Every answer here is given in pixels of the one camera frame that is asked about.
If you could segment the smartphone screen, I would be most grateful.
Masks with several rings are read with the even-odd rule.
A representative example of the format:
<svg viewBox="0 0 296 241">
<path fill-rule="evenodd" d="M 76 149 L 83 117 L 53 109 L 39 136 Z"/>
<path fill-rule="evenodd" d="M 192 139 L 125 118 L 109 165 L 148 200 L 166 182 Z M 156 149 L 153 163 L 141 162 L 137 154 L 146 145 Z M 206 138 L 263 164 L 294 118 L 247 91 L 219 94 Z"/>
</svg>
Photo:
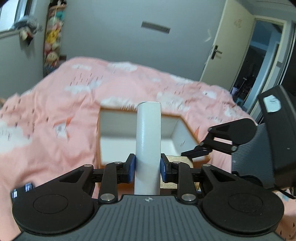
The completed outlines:
<svg viewBox="0 0 296 241">
<path fill-rule="evenodd" d="M 26 183 L 23 186 L 16 187 L 10 192 L 11 202 L 14 203 L 19 197 L 22 197 L 25 193 L 35 188 L 32 182 Z"/>
</svg>

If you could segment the grey plush on windowsill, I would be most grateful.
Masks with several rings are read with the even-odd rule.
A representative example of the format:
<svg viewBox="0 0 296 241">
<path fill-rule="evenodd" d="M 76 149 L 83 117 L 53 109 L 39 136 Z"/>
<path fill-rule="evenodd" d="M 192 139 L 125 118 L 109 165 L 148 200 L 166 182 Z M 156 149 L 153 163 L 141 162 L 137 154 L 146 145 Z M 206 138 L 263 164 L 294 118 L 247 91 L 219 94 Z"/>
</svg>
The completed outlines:
<svg viewBox="0 0 296 241">
<path fill-rule="evenodd" d="M 42 25 L 34 16 L 24 16 L 16 21 L 12 29 L 20 31 L 20 38 L 29 46 L 37 32 L 43 31 Z"/>
</svg>

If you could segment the cream bedroom door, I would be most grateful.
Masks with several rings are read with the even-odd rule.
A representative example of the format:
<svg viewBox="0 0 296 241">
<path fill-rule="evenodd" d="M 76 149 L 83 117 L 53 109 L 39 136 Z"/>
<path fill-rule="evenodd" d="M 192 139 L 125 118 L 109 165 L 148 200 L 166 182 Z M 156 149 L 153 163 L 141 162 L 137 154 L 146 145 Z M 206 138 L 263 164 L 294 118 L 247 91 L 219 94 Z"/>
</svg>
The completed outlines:
<svg viewBox="0 0 296 241">
<path fill-rule="evenodd" d="M 253 34 L 254 16 L 238 1 L 226 1 L 212 50 L 205 64 L 200 81 L 230 90 L 241 69 Z M 218 45 L 222 54 L 211 59 Z"/>
</svg>

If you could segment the white cylindrical bottle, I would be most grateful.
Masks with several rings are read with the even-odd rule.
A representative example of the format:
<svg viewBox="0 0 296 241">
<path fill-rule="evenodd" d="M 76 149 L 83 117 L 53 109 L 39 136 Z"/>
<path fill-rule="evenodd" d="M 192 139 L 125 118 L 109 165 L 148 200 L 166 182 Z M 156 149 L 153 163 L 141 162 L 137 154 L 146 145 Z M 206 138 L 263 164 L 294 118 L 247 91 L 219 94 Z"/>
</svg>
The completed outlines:
<svg viewBox="0 0 296 241">
<path fill-rule="evenodd" d="M 161 160 L 161 104 L 142 102 L 137 106 L 136 164 L 134 193 L 159 195 Z"/>
</svg>

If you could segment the orange cardboard box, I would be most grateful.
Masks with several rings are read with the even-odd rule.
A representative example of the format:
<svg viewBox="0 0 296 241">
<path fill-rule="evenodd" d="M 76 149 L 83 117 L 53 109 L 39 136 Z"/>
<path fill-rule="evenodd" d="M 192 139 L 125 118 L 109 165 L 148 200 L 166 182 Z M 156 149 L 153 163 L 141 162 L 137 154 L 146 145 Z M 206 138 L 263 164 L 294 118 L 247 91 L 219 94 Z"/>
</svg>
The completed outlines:
<svg viewBox="0 0 296 241">
<path fill-rule="evenodd" d="M 179 115 L 162 114 L 146 103 L 139 113 L 117 108 L 101 108 L 97 123 L 97 159 L 100 166 L 124 162 L 129 154 L 145 159 L 150 151 L 180 156 L 199 143 L 194 132 Z"/>
</svg>

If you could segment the plush toy hanging column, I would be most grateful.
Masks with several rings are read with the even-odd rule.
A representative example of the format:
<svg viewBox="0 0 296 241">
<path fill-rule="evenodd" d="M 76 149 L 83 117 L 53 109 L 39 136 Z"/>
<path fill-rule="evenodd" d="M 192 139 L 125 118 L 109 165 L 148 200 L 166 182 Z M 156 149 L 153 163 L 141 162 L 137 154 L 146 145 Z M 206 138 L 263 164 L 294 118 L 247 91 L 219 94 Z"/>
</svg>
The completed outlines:
<svg viewBox="0 0 296 241">
<path fill-rule="evenodd" d="M 62 28 L 67 1 L 50 1 L 44 35 L 43 76 L 59 67 Z"/>
</svg>

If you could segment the window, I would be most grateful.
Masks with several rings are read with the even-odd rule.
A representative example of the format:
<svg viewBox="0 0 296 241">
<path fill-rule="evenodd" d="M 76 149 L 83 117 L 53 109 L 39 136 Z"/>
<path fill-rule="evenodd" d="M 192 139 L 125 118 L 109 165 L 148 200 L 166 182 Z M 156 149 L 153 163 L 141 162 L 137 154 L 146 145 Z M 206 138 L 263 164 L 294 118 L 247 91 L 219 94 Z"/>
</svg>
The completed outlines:
<svg viewBox="0 0 296 241">
<path fill-rule="evenodd" d="M 11 27 L 24 16 L 28 16 L 32 10 L 34 1 L 30 0 L 10 0 L 1 7 L 1 32 L 11 29 Z"/>
</svg>

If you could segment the pink cloud-print duvet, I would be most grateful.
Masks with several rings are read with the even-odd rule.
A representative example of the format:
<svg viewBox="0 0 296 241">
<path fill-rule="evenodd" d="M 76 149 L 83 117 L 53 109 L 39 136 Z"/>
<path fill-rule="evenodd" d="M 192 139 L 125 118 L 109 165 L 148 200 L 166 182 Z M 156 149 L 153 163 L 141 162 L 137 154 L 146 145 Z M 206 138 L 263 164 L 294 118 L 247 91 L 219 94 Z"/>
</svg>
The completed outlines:
<svg viewBox="0 0 296 241">
<path fill-rule="evenodd" d="M 9 198 L 14 187 L 97 165 L 100 109 L 135 110 L 143 101 L 180 115 L 198 140 L 211 125 L 247 117 L 222 87 L 129 62 L 73 58 L 1 108 L 1 240 L 20 233 Z"/>
</svg>

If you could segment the grey wall strip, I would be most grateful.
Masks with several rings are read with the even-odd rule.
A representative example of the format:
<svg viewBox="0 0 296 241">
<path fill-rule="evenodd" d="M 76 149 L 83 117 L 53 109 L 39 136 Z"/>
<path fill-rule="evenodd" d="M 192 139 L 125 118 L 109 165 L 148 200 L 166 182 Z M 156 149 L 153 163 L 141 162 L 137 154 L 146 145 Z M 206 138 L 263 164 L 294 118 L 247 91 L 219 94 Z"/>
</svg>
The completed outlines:
<svg viewBox="0 0 296 241">
<path fill-rule="evenodd" d="M 158 32 L 162 32 L 162 33 L 165 33 L 165 34 L 170 33 L 170 28 L 162 26 L 162 25 L 146 22 L 146 21 L 142 22 L 141 27 L 146 28 L 146 29 L 150 29 L 150 30 L 154 30 L 154 31 L 158 31 Z"/>
</svg>

